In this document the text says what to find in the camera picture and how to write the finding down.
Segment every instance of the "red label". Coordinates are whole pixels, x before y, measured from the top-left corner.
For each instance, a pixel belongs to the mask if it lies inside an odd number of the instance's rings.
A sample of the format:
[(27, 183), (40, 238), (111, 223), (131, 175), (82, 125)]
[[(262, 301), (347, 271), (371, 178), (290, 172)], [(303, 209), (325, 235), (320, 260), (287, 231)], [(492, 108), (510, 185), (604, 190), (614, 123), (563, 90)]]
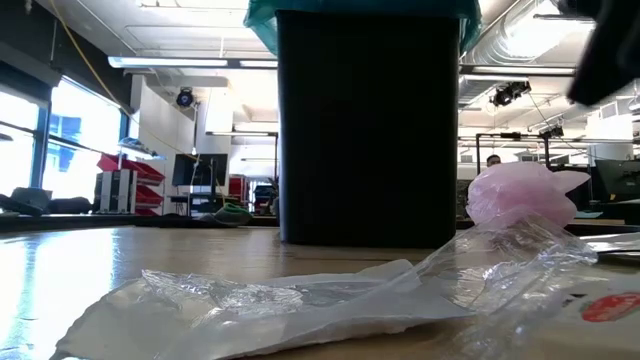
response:
[(631, 315), (640, 308), (640, 293), (609, 295), (588, 303), (582, 311), (582, 319), (589, 322), (616, 321)]

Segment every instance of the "teal trash bag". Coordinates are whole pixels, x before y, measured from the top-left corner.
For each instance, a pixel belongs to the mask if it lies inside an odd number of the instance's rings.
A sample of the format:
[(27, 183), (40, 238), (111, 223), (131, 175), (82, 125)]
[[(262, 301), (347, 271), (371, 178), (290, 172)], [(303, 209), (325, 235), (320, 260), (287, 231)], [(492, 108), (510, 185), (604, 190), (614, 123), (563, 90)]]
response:
[(244, 25), (252, 29), (274, 55), (278, 54), (277, 10), (458, 18), (461, 20), (461, 53), (471, 48), (481, 28), (478, 0), (249, 0)]

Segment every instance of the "table surface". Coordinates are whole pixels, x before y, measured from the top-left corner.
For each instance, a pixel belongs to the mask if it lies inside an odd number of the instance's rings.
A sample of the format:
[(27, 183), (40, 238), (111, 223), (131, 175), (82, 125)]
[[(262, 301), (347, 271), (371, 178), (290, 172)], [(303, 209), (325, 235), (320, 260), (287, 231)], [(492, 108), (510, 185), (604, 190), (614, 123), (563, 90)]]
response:
[[(47, 359), (87, 306), (142, 269), (215, 274), (252, 282), (357, 272), (430, 250), (281, 244), (277, 229), (108, 228), (0, 236), (0, 359)], [(404, 334), (285, 351), (259, 359), (434, 356), (453, 334), (431, 324)]]

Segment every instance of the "computer monitor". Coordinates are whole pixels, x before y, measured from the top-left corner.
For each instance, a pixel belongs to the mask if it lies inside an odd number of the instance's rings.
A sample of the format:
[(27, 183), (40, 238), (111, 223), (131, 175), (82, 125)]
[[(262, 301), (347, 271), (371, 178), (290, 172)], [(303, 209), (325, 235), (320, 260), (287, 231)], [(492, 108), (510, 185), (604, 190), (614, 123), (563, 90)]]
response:
[[(200, 162), (194, 175), (193, 166), (198, 156), (200, 156)], [(227, 154), (176, 154), (172, 184), (173, 186), (224, 186), (227, 178), (227, 161)], [(212, 182), (212, 174), (215, 174), (217, 184)]]
[(606, 202), (640, 199), (640, 161), (596, 160)]

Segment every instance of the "person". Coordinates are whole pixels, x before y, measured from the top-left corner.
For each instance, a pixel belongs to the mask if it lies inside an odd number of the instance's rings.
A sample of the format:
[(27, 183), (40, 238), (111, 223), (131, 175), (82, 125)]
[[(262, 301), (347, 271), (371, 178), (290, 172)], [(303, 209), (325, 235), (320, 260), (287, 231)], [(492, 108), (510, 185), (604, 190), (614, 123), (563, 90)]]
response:
[(487, 158), (487, 167), (492, 167), (493, 165), (498, 165), (502, 163), (502, 159), (500, 156), (493, 154)]

